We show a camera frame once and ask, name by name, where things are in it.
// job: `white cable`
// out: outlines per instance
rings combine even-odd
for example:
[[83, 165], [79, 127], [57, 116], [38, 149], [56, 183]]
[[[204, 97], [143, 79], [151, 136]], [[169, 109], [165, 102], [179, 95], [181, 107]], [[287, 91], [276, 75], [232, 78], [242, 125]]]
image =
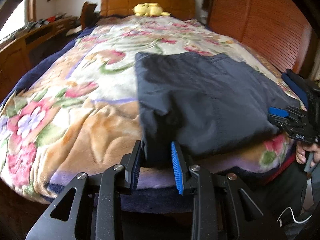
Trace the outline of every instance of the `white cable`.
[[288, 209], [290, 209], [291, 211], [291, 214], [292, 214], [292, 218], [293, 218], [293, 221], [296, 223], [296, 224], [303, 224], [304, 222], [307, 222], [312, 215], [310, 215], [307, 219], [303, 220], [303, 221], [297, 221], [295, 218], [294, 218], [294, 214], [293, 214], [293, 211], [292, 211], [292, 208], [291, 207], [287, 207], [285, 210], [282, 211], [281, 215], [279, 216], [277, 222], [280, 222], [280, 227], [282, 226], [282, 220], [280, 219], [280, 217], [283, 215], [284, 212], [286, 212]]

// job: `hand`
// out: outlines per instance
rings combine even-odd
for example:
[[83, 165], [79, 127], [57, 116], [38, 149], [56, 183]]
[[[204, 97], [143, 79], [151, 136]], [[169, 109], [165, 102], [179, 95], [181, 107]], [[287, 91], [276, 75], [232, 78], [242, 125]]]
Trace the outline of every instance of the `hand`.
[[320, 146], [317, 145], [316, 143], [312, 145], [306, 145], [300, 141], [297, 141], [296, 160], [298, 163], [300, 164], [306, 163], [306, 151], [314, 152], [313, 160], [310, 164], [310, 167], [312, 168], [320, 161]]

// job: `folded clothing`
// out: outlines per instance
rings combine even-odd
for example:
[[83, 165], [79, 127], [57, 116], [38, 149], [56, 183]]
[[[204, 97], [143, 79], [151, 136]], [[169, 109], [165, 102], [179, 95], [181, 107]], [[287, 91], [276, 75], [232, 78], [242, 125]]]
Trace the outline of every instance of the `folded clothing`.
[[262, 73], [225, 54], [136, 54], [140, 123], [146, 166], [170, 161], [170, 142], [193, 157], [221, 153], [279, 130], [269, 107], [298, 100]]

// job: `yellow plush toy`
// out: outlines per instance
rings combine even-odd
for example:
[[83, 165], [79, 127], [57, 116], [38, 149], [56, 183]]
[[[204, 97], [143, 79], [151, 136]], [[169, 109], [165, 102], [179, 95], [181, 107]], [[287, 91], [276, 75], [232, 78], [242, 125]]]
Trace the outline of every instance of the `yellow plush toy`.
[[140, 3], [133, 8], [135, 16], [169, 16], [170, 13], [164, 12], [158, 3]]

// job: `silver bolt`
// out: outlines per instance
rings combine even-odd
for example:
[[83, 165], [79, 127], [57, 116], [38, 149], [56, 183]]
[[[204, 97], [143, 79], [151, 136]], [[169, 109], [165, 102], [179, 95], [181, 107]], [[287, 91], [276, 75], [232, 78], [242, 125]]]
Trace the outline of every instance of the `silver bolt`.
[[230, 180], [236, 180], [238, 178], [238, 176], [234, 173], [228, 173], [227, 177]]
[[191, 170], [192, 171], [199, 171], [200, 170], [200, 166], [197, 165], [197, 164], [194, 164], [194, 165], [191, 166]]
[[116, 164], [115, 166], [113, 166], [113, 169], [115, 171], [121, 171], [124, 168], [124, 166], [122, 164]]
[[78, 175], [77, 175], [77, 179], [84, 179], [86, 177], [86, 174], [84, 172], [80, 172]]

